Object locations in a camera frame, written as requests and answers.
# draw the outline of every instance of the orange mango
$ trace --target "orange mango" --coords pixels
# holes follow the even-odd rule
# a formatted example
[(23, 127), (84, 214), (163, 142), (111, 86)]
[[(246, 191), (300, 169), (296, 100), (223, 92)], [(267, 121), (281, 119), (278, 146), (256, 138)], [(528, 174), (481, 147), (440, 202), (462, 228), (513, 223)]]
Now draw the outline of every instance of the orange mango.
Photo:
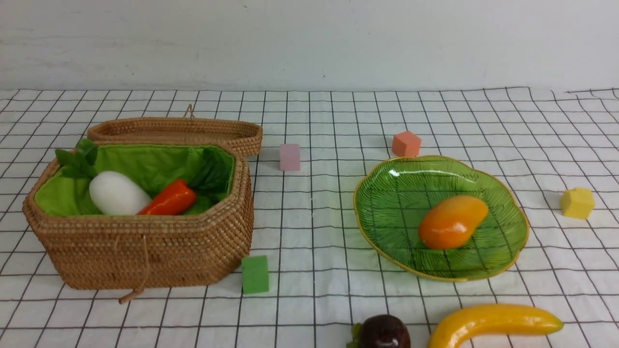
[(477, 197), (453, 196), (432, 208), (419, 225), (419, 239), (430, 249), (447, 250), (465, 245), (488, 215)]

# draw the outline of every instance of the basket lid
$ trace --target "basket lid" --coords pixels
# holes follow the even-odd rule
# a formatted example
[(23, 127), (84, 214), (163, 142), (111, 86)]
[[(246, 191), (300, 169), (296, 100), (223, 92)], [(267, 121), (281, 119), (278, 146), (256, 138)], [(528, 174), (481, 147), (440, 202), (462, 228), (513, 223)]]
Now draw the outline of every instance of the basket lid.
[(156, 144), (175, 141), (201, 145), (217, 142), (242, 156), (257, 155), (262, 148), (262, 127), (245, 121), (197, 118), (191, 104), (183, 117), (137, 117), (110, 120), (88, 129), (93, 141), (143, 141)]

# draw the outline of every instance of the basket handle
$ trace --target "basket handle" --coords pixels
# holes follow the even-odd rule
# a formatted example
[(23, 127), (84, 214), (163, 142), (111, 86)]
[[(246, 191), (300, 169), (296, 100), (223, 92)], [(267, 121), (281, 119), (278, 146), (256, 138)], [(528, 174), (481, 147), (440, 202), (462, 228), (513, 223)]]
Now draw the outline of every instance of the basket handle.
[[(119, 239), (120, 239), (120, 236), (116, 237), (116, 241), (114, 242), (114, 249), (116, 249)], [(120, 303), (121, 305), (133, 300), (139, 295), (142, 295), (142, 293), (144, 292), (144, 286), (146, 285), (146, 280), (148, 280), (149, 278), (149, 275), (150, 275), (149, 249), (148, 249), (148, 246), (146, 245), (145, 235), (142, 236), (142, 244), (144, 246), (144, 264), (146, 265), (146, 268), (144, 270), (144, 278), (142, 279), (140, 286), (138, 286), (136, 289), (134, 289), (132, 292), (128, 293), (127, 295), (118, 299), (118, 303)]]
[(191, 103), (189, 103), (189, 106), (187, 106), (187, 110), (185, 110), (185, 114), (183, 115), (183, 118), (187, 117), (187, 114), (189, 114), (189, 119), (191, 120), (192, 118), (195, 118), (196, 116), (193, 114), (193, 105), (191, 105)]

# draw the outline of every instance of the toy banana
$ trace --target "toy banana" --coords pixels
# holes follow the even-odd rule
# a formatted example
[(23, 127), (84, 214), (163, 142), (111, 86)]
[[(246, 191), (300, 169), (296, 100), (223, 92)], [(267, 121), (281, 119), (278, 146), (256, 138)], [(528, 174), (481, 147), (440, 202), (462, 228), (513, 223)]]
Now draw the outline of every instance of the toy banana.
[(500, 303), (477, 305), (458, 310), (440, 322), (428, 348), (457, 348), (484, 334), (547, 335), (562, 328), (559, 318), (541, 308)]

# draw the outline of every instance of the wicker basket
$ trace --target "wicker basket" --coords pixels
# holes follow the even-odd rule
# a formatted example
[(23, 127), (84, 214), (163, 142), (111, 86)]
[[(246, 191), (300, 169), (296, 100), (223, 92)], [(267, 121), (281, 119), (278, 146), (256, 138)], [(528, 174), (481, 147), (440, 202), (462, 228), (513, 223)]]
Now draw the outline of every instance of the wicker basket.
[[(141, 141), (96, 142), (143, 144)], [(185, 145), (179, 140), (164, 145)], [(35, 193), (60, 168), (54, 159), (36, 182), (23, 212), (51, 262), (68, 286), (80, 290), (134, 289), (119, 299), (130, 301), (153, 287), (209, 285), (223, 279), (249, 255), (254, 205), (247, 160), (234, 155), (230, 195), (208, 211), (179, 216), (71, 216), (45, 214)]]
[(182, 118), (138, 117), (106, 121), (90, 128), (88, 138), (115, 142), (177, 139), (186, 145), (202, 145), (207, 141), (228, 145), (241, 156), (252, 156), (260, 153), (262, 127), (243, 121), (196, 118), (189, 104)]

